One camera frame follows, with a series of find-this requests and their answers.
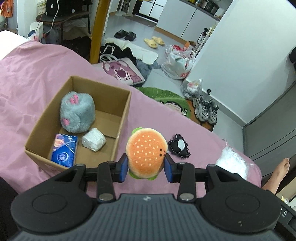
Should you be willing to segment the yellow table leg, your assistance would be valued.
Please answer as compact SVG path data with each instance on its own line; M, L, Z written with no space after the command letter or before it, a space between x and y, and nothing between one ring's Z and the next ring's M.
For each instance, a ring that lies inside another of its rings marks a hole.
M91 49L89 57L89 62L91 64L98 63L101 40L103 36L107 13L109 10L109 5L110 0L101 0L98 2L91 39Z

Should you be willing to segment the grey fluffy plush toy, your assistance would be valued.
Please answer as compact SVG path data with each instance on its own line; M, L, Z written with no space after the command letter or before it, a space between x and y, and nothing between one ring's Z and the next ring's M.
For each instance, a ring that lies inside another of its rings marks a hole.
M60 121L69 133L84 133L95 121L95 104L88 93L68 92L61 101Z

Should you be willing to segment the blue tissue pack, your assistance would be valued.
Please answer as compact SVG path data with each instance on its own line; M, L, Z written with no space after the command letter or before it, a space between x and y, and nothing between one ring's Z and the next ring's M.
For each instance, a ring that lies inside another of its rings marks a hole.
M58 133L52 147L51 161L64 167L71 168L76 158L78 137Z

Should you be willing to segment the white soft packet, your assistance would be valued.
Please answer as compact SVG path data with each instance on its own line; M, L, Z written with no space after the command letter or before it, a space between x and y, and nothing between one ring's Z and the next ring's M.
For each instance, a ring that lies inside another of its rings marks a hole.
M93 152L99 151L106 144L106 137L97 128L92 128L82 137L82 145Z

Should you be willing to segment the pink bed sheet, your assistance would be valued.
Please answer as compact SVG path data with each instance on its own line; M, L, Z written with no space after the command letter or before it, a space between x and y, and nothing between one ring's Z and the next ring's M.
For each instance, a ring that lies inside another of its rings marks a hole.
M188 143L187 162L198 168L215 163L229 138L220 138L134 87L92 66L60 45L26 42L1 60L1 177L24 192L55 175L43 171L25 153L25 143L49 102L71 76L124 88L132 93L118 156L137 127L154 128L167 140L179 133Z

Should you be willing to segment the hamburger plush toy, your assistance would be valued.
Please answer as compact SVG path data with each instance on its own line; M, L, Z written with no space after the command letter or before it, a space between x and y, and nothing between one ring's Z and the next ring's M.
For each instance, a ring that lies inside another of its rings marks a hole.
M126 144L129 174L135 179L154 180L164 167L168 144L153 128L135 128Z

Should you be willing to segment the grey blue floor cloth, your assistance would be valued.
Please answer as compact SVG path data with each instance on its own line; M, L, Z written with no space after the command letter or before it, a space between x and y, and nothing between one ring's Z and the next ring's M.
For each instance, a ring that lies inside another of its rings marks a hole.
M137 59L136 63L137 63L137 69L141 73L145 81L147 80L147 78L149 77L153 69L161 69L161 65L159 65L157 61L154 61L154 63L152 64L146 64L140 59Z

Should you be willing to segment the white red plastic shopping bag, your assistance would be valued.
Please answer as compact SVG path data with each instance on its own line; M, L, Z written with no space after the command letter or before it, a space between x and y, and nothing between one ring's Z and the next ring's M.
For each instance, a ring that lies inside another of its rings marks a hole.
M161 65L163 72L175 80L185 79L193 67L195 52L183 50L178 45L169 45L165 49L165 62Z

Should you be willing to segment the black slipper left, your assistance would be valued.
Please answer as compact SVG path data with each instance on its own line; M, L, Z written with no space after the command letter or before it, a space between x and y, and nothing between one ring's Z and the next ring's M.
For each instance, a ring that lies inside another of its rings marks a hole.
M121 30L117 31L114 34L114 37L117 38L117 39L121 39L121 38L125 37L127 34L128 34L128 32L126 32L125 30L121 29Z

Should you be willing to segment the yellow slipper far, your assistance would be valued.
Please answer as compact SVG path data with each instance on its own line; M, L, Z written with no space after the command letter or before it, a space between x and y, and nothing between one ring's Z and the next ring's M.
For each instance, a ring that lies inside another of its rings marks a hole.
M164 42L163 39L160 38L160 37L152 36L152 39L153 39L158 45L161 45L161 46L164 46L164 45L165 45L165 42Z

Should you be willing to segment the green leaf cartoon rug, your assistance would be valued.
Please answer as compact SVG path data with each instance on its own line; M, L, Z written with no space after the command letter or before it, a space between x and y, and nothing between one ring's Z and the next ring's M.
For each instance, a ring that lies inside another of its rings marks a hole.
M181 96L169 91L154 87L137 87L147 97L177 111L181 115L190 118L191 109L188 102Z

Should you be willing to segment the black slipper right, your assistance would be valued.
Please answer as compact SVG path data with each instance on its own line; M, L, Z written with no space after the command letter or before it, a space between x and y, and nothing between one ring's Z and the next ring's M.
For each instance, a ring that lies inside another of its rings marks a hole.
M127 41L134 41L136 39L137 35L136 33L130 31L128 34L125 36L125 40Z

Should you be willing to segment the small clear trash bag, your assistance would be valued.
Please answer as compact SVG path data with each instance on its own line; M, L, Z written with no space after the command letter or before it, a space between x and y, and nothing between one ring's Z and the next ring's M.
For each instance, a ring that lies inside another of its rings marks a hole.
M202 93L203 79L194 81L184 80L181 85L181 93L185 99L193 100L199 97Z

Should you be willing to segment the clear plastic bag white filling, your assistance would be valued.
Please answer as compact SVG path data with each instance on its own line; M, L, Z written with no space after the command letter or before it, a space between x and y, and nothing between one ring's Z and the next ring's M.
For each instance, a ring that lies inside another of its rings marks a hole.
M221 155L215 164L230 173L238 174L244 180L248 179L250 172L254 169L254 163L248 162L228 143L222 149Z

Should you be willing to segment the black white tote bag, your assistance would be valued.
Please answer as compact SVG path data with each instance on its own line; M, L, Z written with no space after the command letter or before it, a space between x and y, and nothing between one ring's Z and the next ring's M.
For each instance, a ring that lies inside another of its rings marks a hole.
M99 63L108 62L111 60L119 60L122 58L128 58L132 63L137 66L136 57L133 55L130 48L121 49L114 43L106 43L100 47Z

